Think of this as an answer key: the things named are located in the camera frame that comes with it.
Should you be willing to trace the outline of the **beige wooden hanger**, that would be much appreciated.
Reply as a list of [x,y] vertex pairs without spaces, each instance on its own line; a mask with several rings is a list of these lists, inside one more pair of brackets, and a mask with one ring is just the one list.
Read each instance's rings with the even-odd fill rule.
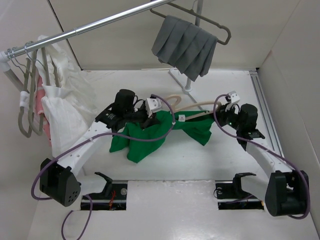
[[[214,107],[214,105],[215,105],[214,101],[202,101],[202,102],[193,103],[191,105],[187,105],[187,106],[184,106],[184,107],[178,107],[178,105],[182,101],[182,97],[180,95],[174,94],[174,95],[170,95],[170,96],[165,98],[166,101],[169,101],[169,100],[172,100],[172,99],[175,99],[175,102],[170,104],[170,106],[173,109],[174,113],[187,111],[187,110],[190,110],[190,109],[195,108],[195,107],[202,107],[202,106],[212,106],[212,107]],[[212,110],[203,110],[201,113],[192,114],[191,116],[185,117],[185,120],[188,121],[188,120],[196,119],[196,118],[207,116],[207,115],[212,115],[213,112],[214,112],[213,109]]]

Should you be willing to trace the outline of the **green t shirt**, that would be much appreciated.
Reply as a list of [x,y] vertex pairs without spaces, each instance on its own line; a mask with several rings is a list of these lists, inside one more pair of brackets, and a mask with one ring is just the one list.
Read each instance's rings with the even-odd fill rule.
[[[174,114],[175,125],[174,131],[182,130],[189,138],[195,140],[202,146],[205,146],[210,137],[211,127],[214,123],[214,117],[211,114],[200,117],[182,120],[182,117],[188,118],[196,114],[201,114],[202,111],[179,111]],[[159,124],[142,129],[138,123],[127,123],[121,134],[136,139],[151,140],[156,139],[168,132],[172,126],[172,116],[168,111],[159,111],[156,114]],[[128,148],[127,159],[139,163],[145,157],[159,149],[165,142],[165,138],[158,141],[142,142],[114,136],[111,141],[110,153],[121,151]]]

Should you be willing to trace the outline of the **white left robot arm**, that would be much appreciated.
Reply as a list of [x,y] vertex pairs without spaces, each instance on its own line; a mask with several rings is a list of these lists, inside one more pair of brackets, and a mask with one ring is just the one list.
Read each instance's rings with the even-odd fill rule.
[[127,123],[137,123],[144,128],[159,123],[156,111],[162,107],[159,98],[152,95],[135,107],[139,100],[128,89],[121,89],[115,100],[94,120],[77,142],[54,163],[46,159],[41,164],[43,172],[39,178],[39,189],[64,207],[72,205],[79,196],[93,195],[104,199],[111,195],[113,180],[103,173],[79,177],[84,164],[102,147],[107,136],[117,133]]

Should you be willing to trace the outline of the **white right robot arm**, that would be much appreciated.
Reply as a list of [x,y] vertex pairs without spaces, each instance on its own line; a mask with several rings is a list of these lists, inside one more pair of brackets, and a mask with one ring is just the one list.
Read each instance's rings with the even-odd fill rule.
[[231,191],[237,197],[252,195],[264,202],[273,217],[288,216],[302,220],[310,212],[309,177],[292,162],[269,149],[265,136],[257,129],[258,109],[243,104],[236,112],[233,104],[213,107],[213,117],[221,129],[229,126],[236,131],[233,138],[252,156],[268,180],[255,173],[237,173]]

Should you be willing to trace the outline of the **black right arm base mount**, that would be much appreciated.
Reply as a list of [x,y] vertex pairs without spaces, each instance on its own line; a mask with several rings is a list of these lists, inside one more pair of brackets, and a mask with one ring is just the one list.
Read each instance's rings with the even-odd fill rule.
[[232,180],[216,180],[213,196],[218,210],[264,210],[264,203],[241,187],[241,178],[256,176],[251,172],[237,173]]

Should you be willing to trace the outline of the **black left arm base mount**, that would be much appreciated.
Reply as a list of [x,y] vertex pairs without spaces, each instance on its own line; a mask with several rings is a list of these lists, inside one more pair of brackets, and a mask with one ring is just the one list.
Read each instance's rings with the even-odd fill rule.
[[127,208],[128,182],[113,180],[101,172],[86,176],[81,188],[84,195],[80,202],[80,209],[94,211],[125,211]]

